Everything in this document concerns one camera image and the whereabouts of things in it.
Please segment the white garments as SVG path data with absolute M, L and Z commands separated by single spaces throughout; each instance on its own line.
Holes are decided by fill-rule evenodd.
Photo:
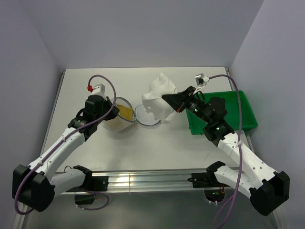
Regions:
M 149 92 L 142 95 L 142 104 L 146 112 L 152 113 L 155 119 L 169 122 L 173 119 L 175 111 L 162 99 L 162 96 L 177 93 L 176 85 L 164 73 L 160 73 L 160 76 L 150 83 Z

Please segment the yellow bra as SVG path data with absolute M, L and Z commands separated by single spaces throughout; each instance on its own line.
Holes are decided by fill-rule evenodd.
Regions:
M 107 125 L 110 129 L 121 130 L 130 126 L 134 122 L 133 109 L 123 105 L 117 105 L 119 108 L 119 114 L 112 120 L 107 121 Z

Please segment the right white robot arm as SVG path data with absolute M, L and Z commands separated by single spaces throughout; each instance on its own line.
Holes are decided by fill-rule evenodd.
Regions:
M 225 163 L 217 161 L 207 168 L 206 180 L 211 186 L 219 183 L 237 187 L 247 196 L 254 209 L 267 216 L 289 199 L 290 177 L 284 171 L 277 172 L 261 160 L 240 139 L 225 121 L 227 110 L 225 99 L 211 97 L 208 102 L 203 96 L 194 94 L 190 86 L 177 94 L 162 95 L 162 99 L 180 113 L 183 110 L 206 123 L 203 129 L 206 138 L 223 150 L 244 171 L 238 175 Z

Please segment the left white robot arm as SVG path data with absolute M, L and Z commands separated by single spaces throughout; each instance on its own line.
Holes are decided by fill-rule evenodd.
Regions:
M 92 171 L 74 166 L 56 176 L 59 166 L 98 129 L 102 121 L 119 113 L 115 101 L 101 95 L 90 95 L 85 107 L 73 118 L 61 137 L 40 157 L 27 166 L 18 165 L 12 174 L 12 198 L 15 211 L 26 215 L 44 211 L 59 194 L 77 188 L 92 193 Z

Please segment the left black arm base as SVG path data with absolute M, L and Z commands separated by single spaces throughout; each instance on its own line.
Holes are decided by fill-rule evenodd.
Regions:
M 92 176 L 89 182 L 81 187 L 74 187 L 69 189 L 69 192 L 78 192 L 78 191 L 98 191 L 103 192 L 108 188 L 108 176 Z

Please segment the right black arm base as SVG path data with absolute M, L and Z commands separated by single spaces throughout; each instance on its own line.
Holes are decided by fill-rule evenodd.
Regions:
M 218 182 L 212 172 L 191 173 L 191 177 L 187 181 L 192 183 L 193 188 L 227 187 L 227 185 Z

